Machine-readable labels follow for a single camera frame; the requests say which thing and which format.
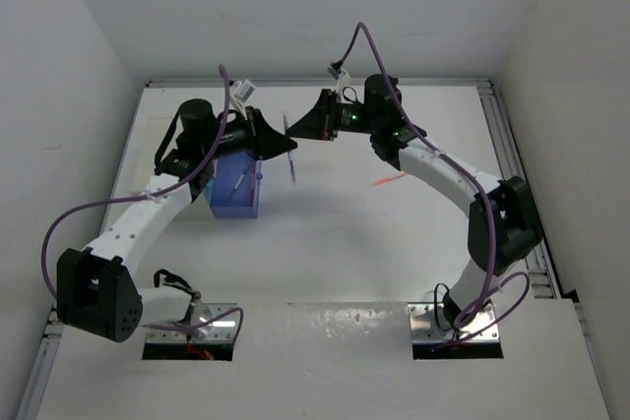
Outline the blue transparent drawer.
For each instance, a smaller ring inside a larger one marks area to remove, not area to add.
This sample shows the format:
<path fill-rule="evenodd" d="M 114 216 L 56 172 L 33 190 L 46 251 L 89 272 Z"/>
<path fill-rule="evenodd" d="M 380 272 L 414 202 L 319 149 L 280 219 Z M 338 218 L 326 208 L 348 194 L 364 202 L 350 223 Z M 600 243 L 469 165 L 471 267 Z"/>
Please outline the blue transparent drawer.
<path fill-rule="evenodd" d="M 262 162 L 244 151 L 219 158 L 215 175 L 204 190 L 213 216 L 257 218 L 262 178 Z"/>

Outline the orange gel pen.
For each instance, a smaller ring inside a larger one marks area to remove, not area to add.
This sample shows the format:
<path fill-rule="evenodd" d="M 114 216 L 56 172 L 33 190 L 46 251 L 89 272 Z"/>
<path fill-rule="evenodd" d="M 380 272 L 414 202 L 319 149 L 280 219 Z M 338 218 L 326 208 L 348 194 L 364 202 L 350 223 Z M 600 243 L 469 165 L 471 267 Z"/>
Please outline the orange gel pen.
<path fill-rule="evenodd" d="M 370 187 L 376 187 L 376 186 L 384 185 L 384 184 L 393 182 L 395 180 L 401 179 L 401 178 L 403 178 L 405 176 L 406 176 L 405 172 L 398 172 L 395 175 L 387 176 L 387 177 L 384 177 L 384 178 L 381 178 L 381 179 L 378 179 L 378 180 L 372 182 L 370 184 Z"/>

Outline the pink gel pen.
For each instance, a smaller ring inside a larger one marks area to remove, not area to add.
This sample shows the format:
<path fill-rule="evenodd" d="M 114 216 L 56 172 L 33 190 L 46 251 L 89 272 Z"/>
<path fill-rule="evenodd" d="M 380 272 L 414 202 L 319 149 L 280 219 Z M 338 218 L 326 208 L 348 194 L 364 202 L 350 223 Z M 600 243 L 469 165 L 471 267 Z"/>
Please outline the pink gel pen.
<path fill-rule="evenodd" d="M 249 206 L 250 207 L 254 206 L 256 183 L 257 183 L 257 172 L 254 169 L 251 175 L 250 189 L 249 189 Z"/>

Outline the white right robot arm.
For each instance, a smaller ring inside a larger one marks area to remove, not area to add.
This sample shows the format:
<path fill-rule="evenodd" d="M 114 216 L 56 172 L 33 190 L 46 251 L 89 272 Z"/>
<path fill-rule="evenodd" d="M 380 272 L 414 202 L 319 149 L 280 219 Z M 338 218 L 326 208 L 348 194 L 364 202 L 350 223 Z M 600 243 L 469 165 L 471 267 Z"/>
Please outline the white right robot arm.
<path fill-rule="evenodd" d="M 541 242 L 542 225 L 525 179 L 501 179 L 443 152 L 410 123 L 402 104 L 397 79 L 372 75 L 361 101 L 344 102 L 339 92 L 321 90 L 313 108 L 286 132 L 317 141 L 331 141 L 341 132 L 366 134 L 383 161 L 464 213 L 470 260 L 443 299 L 445 319 L 459 329 L 485 305 L 505 273 Z"/>

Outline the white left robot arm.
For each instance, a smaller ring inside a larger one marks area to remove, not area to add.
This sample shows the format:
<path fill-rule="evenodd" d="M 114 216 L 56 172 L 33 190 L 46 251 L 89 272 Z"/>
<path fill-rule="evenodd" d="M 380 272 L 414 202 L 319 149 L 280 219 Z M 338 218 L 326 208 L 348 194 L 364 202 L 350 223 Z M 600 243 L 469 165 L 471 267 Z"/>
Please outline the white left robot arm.
<path fill-rule="evenodd" d="M 192 313 L 200 295 L 187 281 L 159 270 L 150 288 L 135 277 L 146 253 L 166 227 L 205 193 L 214 162 L 245 152 L 261 161 L 295 150 L 297 143 L 267 123 L 258 108 L 220 114 L 202 98 L 183 102 L 155 157 L 144 191 L 82 250 L 68 249 L 57 262 L 57 313 L 66 326 L 115 342 L 138 327 L 199 330 Z"/>

